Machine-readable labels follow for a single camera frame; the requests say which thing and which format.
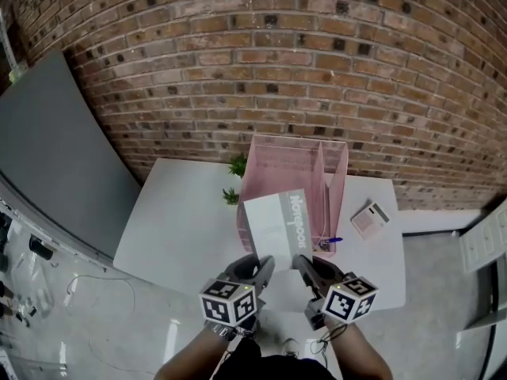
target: small potted plant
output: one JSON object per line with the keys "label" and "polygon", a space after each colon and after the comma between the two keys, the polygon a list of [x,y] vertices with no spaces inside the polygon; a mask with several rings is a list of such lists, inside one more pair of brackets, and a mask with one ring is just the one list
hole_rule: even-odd
{"label": "small potted plant", "polygon": [[226,191],[225,188],[223,188],[222,192],[223,192],[222,198],[228,205],[230,206],[238,205],[239,194],[232,187],[230,187],[228,191]]}
{"label": "small potted plant", "polygon": [[232,158],[229,162],[229,173],[235,174],[241,178],[245,176],[245,170],[246,170],[246,157],[243,153],[236,156],[235,158]]}

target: pink wire file holder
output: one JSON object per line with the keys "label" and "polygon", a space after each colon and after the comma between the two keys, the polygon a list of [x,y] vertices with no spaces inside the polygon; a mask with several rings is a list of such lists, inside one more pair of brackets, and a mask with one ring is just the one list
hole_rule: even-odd
{"label": "pink wire file holder", "polygon": [[[245,249],[252,251],[242,202],[303,189],[314,252],[319,256],[334,255],[334,243],[329,249],[320,249],[318,243],[336,234],[348,163],[345,142],[255,135],[242,179],[236,220]],[[329,184],[325,172],[333,173]]]}

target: gray floor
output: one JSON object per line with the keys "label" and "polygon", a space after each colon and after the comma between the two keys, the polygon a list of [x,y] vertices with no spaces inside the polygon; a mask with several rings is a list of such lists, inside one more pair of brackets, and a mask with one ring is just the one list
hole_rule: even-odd
{"label": "gray floor", "polygon": [[[46,378],[153,378],[202,328],[196,297],[120,272],[104,273],[66,253],[56,253],[51,263],[35,258],[28,251],[30,234],[12,231],[6,252],[13,269],[0,279],[14,292],[34,299],[44,282],[53,302],[49,315],[36,314],[30,328],[15,319],[0,320],[2,331],[12,336],[2,341],[12,342],[13,355],[68,366],[61,376]],[[476,274],[463,274],[459,246],[450,235],[406,239],[405,255],[405,307],[374,312],[358,325],[396,380],[476,379],[489,330],[457,334],[481,314],[477,306],[487,305],[480,300],[479,288],[489,288],[488,283],[481,283]],[[288,315],[275,325],[284,335],[281,340],[296,337],[294,325],[283,333]],[[311,332],[304,324],[300,331]],[[26,378],[41,378],[38,371],[31,374]]]}
{"label": "gray floor", "polygon": [[463,273],[458,241],[449,234],[410,237],[404,244],[405,307],[372,313],[359,326],[396,380],[478,378],[490,330],[459,332],[485,313],[486,272]]}

